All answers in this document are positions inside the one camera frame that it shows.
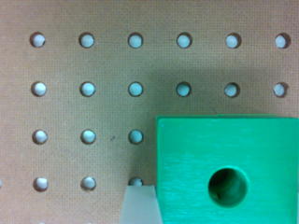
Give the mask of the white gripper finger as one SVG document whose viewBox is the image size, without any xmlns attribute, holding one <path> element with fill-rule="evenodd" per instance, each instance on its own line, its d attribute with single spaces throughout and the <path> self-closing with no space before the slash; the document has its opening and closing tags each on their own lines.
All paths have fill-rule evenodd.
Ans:
<svg viewBox="0 0 299 224">
<path fill-rule="evenodd" d="M 119 224 L 163 224 L 154 186 L 128 186 Z"/>
</svg>

